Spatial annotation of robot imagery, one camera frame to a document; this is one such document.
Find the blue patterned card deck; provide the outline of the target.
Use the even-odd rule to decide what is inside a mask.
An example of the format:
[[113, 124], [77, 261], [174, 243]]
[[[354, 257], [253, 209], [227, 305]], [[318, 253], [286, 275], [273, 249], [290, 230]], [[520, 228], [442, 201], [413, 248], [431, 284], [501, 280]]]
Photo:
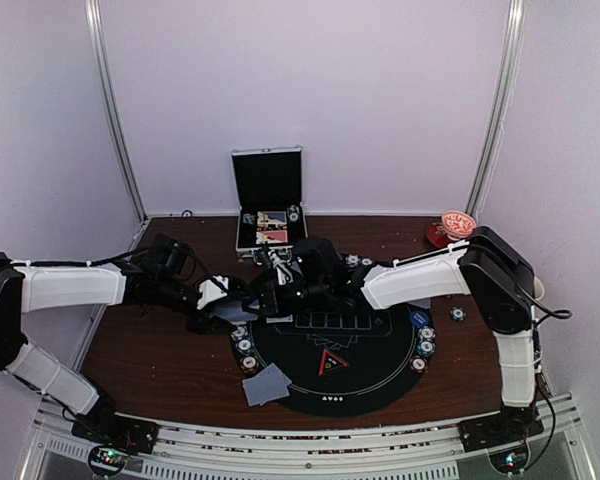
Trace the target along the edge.
[[256, 321], [259, 316], [243, 310], [239, 304], [221, 305], [214, 309], [214, 316], [232, 325], [243, 325]]

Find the blue chips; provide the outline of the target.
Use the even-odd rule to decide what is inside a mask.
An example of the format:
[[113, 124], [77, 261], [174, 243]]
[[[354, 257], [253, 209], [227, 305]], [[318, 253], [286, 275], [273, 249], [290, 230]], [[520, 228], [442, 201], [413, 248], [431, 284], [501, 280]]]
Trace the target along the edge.
[[231, 338], [233, 341], [239, 341], [246, 338], [248, 335], [248, 329], [245, 326], [238, 326], [231, 332]]
[[349, 267], [356, 267], [360, 263], [360, 257], [356, 254], [349, 254], [346, 256], [345, 261]]
[[434, 341], [436, 338], [435, 329], [430, 326], [422, 327], [418, 330], [418, 338], [420, 341]]

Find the green chips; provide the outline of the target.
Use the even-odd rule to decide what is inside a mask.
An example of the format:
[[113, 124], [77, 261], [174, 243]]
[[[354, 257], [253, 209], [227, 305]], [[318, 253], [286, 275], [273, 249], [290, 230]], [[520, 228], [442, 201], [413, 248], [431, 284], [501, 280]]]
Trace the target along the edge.
[[436, 350], [435, 343], [432, 340], [423, 339], [417, 344], [417, 352], [422, 357], [431, 357]]
[[254, 351], [253, 342], [249, 337], [244, 337], [236, 341], [236, 350], [244, 356], [249, 356]]
[[360, 260], [360, 263], [364, 267], [372, 267], [375, 264], [375, 262], [371, 258], [368, 258], [368, 257], [362, 258]]

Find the orange chips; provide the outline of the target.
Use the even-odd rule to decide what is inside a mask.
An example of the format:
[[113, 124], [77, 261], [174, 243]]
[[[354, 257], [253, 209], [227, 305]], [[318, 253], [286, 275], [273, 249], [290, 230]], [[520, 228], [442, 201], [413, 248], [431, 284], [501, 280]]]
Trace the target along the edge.
[[260, 370], [260, 363], [251, 355], [243, 356], [239, 362], [242, 372], [247, 376], [255, 375]]
[[426, 358], [419, 355], [413, 356], [409, 361], [409, 366], [412, 371], [417, 374], [423, 374], [428, 370], [428, 361]]

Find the red triangle all-in marker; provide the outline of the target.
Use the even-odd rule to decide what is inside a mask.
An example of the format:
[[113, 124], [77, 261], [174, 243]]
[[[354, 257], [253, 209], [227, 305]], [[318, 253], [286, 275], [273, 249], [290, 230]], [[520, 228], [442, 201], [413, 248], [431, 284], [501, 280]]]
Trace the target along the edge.
[[342, 359], [330, 350], [324, 349], [321, 354], [317, 375], [319, 377], [323, 377], [326, 374], [348, 369], [349, 367], [350, 365], [346, 360]]

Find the card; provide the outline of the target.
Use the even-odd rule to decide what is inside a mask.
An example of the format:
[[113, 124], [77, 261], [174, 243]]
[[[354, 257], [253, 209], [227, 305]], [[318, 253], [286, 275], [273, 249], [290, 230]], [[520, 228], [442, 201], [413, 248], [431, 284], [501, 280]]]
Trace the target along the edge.
[[288, 387], [284, 383], [260, 382], [256, 378], [245, 379], [243, 390], [249, 406], [264, 405], [289, 396]]
[[431, 306], [431, 300], [430, 299], [414, 300], [414, 301], [412, 301], [412, 304], [417, 307], [420, 307], [420, 308], [428, 309]]
[[261, 379], [263, 382], [269, 382], [274, 385], [280, 384], [288, 386], [292, 383], [284, 372], [274, 363], [271, 363], [262, 369], [258, 373], [257, 378]]

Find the blue small blind button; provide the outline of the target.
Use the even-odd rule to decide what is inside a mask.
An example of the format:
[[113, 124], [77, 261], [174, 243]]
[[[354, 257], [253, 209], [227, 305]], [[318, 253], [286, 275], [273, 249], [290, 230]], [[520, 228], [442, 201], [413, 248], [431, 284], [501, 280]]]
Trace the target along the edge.
[[421, 329], [430, 325], [431, 318], [425, 311], [414, 310], [409, 316], [410, 323], [417, 329]]

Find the green blue chip stack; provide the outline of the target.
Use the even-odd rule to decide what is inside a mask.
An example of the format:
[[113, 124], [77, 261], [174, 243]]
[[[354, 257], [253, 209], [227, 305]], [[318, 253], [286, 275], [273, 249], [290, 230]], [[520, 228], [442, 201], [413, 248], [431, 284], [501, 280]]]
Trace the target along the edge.
[[450, 309], [449, 316], [454, 322], [463, 322], [467, 318], [465, 310], [458, 306], [454, 306]]

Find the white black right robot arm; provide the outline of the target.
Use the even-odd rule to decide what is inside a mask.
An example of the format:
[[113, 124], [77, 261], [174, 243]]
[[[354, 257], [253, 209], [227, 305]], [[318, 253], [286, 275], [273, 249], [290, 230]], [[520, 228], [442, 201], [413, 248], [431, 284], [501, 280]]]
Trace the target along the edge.
[[279, 326], [251, 328], [255, 355], [291, 376], [285, 407], [352, 417], [402, 398], [435, 351], [427, 301], [471, 296], [497, 342], [501, 406], [485, 432], [510, 442], [537, 432], [534, 272], [493, 230], [412, 259], [377, 262], [341, 254], [324, 238], [298, 242], [289, 259], [252, 283], [255, 301]]

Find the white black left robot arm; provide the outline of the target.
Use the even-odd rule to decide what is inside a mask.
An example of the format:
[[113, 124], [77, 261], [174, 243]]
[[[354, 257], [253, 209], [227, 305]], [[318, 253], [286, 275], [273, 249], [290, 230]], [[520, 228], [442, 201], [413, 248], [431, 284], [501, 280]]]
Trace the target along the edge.
[[205, 322], [216, 305], [248, 297], [245, 281], [211, 273], [191, 246], [165, 235], [100, 260], [15, 260], [0, 251], [0, 371], [51, 397], [101, 443], [113, 444], [124, 433], [115, 401], [31, 339], [23, 319], [139, 306]]

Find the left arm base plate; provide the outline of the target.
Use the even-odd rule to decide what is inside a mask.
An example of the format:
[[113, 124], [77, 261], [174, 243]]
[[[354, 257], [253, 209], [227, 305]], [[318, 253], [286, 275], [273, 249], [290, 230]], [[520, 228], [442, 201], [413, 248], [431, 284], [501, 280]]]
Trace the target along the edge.
[[105, 444], [131, 454], [151, 454], [159, 433], [159, 426], [150, 421], [116, 416], [113, 430], [105, 433], [104, 428], [87, 427], [75, 421], [71, 434], [93, 443]]

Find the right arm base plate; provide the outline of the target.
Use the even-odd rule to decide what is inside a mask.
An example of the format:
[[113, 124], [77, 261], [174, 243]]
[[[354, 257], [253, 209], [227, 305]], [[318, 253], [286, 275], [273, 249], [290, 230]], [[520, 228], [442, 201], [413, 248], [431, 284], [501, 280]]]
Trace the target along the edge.
[[522, 442], [544, 432], [542, 421], [530, 409], [503, 409], [496, 414], [461, 421], [457, 427], [465, 452]]

